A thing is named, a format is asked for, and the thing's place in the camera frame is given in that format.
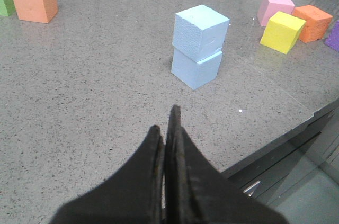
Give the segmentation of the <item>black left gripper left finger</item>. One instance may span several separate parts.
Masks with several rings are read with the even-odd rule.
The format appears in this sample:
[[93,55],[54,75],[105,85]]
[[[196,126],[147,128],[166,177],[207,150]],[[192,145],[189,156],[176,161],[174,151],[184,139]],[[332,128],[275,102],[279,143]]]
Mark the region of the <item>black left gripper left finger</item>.
[[160,128],[152,126],[115,174],[64,204],[51,223],[162,223],[164,153]]

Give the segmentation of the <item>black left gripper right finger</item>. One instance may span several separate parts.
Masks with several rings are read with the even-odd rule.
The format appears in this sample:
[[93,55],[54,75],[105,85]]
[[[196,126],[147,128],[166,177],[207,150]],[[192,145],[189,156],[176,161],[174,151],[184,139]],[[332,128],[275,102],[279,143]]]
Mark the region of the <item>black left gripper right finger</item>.
[[285,217],[244,194],[198,150],[171,109],[165,148],[167,223],[287,223]]

